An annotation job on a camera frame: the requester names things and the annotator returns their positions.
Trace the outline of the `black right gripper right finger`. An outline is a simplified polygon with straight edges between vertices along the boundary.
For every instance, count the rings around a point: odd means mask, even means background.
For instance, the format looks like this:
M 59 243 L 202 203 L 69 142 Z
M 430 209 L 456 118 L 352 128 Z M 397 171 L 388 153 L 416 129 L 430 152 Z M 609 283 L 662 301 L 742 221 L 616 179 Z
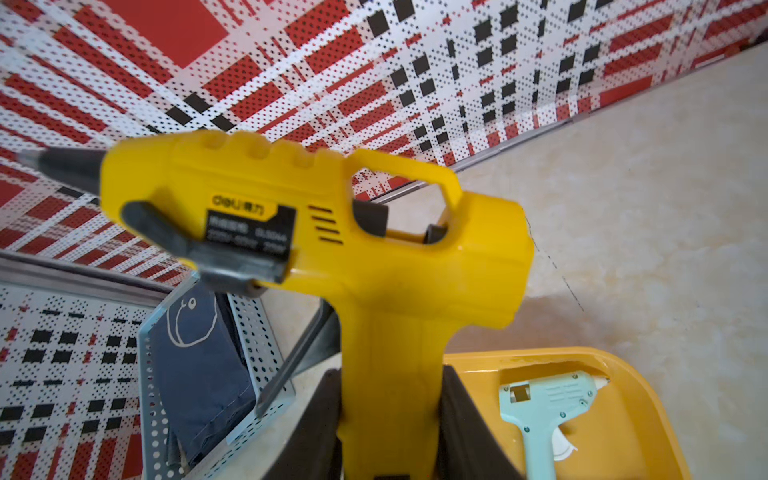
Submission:
M 523 478 L 450 365 L 443 366 L 436 471 L 438 479 Z

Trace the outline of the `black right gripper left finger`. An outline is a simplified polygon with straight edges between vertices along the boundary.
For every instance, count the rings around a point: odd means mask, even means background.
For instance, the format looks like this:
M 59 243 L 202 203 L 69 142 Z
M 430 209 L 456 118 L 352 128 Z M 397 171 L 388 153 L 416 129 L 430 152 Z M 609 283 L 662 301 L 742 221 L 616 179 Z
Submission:
M 282 452 L 264 479 L 340 479 L 341 372 L 327 370 Z

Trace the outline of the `mint green glue gun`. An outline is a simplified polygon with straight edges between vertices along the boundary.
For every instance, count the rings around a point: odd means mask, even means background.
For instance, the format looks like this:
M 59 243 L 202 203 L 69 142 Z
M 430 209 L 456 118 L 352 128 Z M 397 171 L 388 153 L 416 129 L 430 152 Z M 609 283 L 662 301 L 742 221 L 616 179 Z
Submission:
M 499 387 L 500 417 L 523 437 L 527 478 L 556 477 L 555 464 L 577 451 L 561 425 L 588 412 L 609 383 L 604 376 L 574 371 Z

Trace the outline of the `yellow hot glue gun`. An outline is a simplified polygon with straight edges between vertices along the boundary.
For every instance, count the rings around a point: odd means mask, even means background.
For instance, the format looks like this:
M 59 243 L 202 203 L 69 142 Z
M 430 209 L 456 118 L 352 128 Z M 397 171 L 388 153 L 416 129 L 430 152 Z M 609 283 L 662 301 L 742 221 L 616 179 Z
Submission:
M 437 460 L 443 353 L 462 328 L 502 329 L 522 303 L 534 246 L 522 208 L 465 191 L 435 164 L 344 155 L 254 132 L 198 130 L 108 150 L 23 151 L 19 163 L 97 195 L 103 213 L 195 269 L 212 289 L 319 297 L 341 326 L 338 433 L 349 479 L 428 479 Z M 351 180 L 368 169 L 439 187 L 439 220 L 375 232 Z

